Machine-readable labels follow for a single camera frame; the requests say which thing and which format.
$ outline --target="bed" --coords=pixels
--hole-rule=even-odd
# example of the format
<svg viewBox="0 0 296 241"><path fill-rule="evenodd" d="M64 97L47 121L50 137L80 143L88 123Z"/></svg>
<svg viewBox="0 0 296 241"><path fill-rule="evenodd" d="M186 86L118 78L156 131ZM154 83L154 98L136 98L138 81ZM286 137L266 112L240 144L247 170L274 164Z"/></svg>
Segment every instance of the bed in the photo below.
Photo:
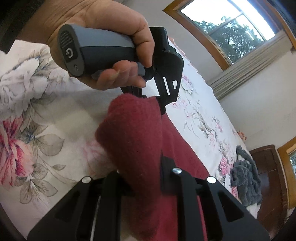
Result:
<svg viewBox="0 0 296 241"><path fill-rule="evenodd" d="M173 39L170 44L183 56L184 71L168 116L209 173L238 198L229 174L236 146L246 146L198 70ZM157 95L155 83L149 81L143 93ZM0 165L0 203L24 237L82 177L114 170L94 133L121 94L69 77L44 45L16 41L7 55L1 53L0 150L6 160ZM254 217L259 208L247 207Z"/></svg>

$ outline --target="gray cloth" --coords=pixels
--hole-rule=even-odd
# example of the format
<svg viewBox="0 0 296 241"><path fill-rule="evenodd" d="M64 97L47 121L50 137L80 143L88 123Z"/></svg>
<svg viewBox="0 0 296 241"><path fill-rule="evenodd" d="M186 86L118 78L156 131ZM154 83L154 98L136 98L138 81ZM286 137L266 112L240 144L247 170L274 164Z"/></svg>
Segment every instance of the gray cloth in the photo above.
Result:
<svg viewBox="0 0 296 241"><path fill-rule="evenodd" d="M238 195L245 207L262 202L261 180L259 178L258 169L252 157L237 146L237 156L242 156L245 160L239 160L233 164L230 172L231 186L237 187Z"/></svg>

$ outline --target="tree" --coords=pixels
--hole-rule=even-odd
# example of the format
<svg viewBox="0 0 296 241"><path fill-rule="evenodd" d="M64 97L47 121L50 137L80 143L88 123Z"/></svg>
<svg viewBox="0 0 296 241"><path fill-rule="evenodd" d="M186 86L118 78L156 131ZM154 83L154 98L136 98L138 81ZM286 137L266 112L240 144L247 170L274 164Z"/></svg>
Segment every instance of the tree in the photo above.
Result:
<svg viewBox="0 0 296 241"><path fill-rule="evenodd" d="M225 22L228 18L224 16L221 20ZM210 32L219 25L206 21L195 21L195 24L206 34L210 34L210 37L222 48L223 52L232 63L263 43L263 41L254 33L253 29L250 29L249 26L246 25L240 25L236 19L212 34Z"/></svg>
<svg viewBox="0 0 296 241"><path fill-rule="evenodd" d="M291 164L292 164L292 167L293 167L293 170L294 170L294 174L296 176L296 152L294 152L292 154L292 156L290 156L290 161L291 161Z"/></svg>

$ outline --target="black metal mount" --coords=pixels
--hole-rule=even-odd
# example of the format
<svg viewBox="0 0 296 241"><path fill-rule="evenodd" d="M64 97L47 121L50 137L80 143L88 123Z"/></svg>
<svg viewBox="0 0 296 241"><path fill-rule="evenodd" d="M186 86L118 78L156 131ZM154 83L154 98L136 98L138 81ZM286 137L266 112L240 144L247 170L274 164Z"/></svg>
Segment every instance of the black metal mount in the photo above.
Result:
<svg viewBox="0 0 296 241"><path fill-rule="evenodd" d="M163 195L177 196L178 240L204 240L198 196L208 240L270 240L267 231L216 178L194 178L164 156L160 172ZM36 224L28 241L118 241L121 197L132 195L116 171L98 180L84 177Z"/></svg>
<svg viewBox="0 0 296 241"><path fill-rule="evenodd" d="M165 106L177 101L184 61L181 55L170 46L168 34L164 27L150 27L150 30L155 42L153 65L150 68L145 68L146 75L143 78L145 80L154 78L159 92L157 101L161 114L163 115L165 113ZM121 90L123 93L131 93L138 97L145 97L142 95L142 89L138 87L122 87Z"/></svg>

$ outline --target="wall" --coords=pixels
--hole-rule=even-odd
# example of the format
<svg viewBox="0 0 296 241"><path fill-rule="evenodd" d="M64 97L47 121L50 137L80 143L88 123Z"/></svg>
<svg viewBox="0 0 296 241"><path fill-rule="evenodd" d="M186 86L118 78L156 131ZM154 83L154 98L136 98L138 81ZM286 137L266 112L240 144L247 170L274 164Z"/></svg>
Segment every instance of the wall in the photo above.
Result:
<svg viewBox="0 0 296 241"><path fill-rule="evenodd" d="M248 150L296 136L296 54L290 51L220 101Z"/></svg>
<svg viewBox="0 0 296 241"><path fill-rule="evenodd" d="M174 38L201 76L206 81L214 78L222 72L214 58L191 33L163 12L171 2L173 0L126 0L124 4L141 13L149 26L165 27L168 35Z"/></svg>

